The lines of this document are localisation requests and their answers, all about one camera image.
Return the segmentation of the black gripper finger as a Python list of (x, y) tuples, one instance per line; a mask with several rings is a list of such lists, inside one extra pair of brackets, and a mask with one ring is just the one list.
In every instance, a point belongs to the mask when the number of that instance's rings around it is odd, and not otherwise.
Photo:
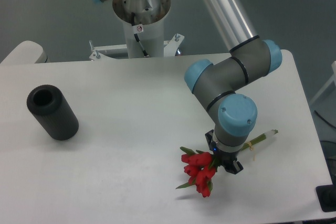
[(239, 161), (230, 161), (223, 164), (225, 171), (231, 174), (238, 174), (243, 170), (243, 166)]
[(208, 147), (212, 147), (213, 133), (214, 133), (214, 130), (210, 130), (209, 132), (205, 134)]

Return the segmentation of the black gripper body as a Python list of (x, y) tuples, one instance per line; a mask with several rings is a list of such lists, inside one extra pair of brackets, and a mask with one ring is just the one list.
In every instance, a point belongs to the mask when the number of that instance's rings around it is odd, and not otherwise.
[(237, 161), (237, 155), (241, 150), (241, 145), (231, 147), (214, 141), (211, 141), (209, 147), (215, 156), (216, 164), (221, 166), (234, 166), (234, 162)]

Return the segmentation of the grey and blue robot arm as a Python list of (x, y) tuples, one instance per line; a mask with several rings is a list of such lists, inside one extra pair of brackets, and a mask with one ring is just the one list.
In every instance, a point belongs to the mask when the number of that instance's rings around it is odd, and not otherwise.
[[(163, 57), (168, 48), (163, 42), (163, 20), (171, 0), (110, 1), (123, 23), (129, 58)], [(237, 174), (243, 169), (237, 155), (257, 118), (254, 101), (237, 90), (276, 70), (282, 53), (273, 41), (259, 38), (239, 0), (203, 1), (230, 57), (217, 64), (199, 60), (188, 67), (184, 80), (215, 124), (206, 133), (215, 163)]]

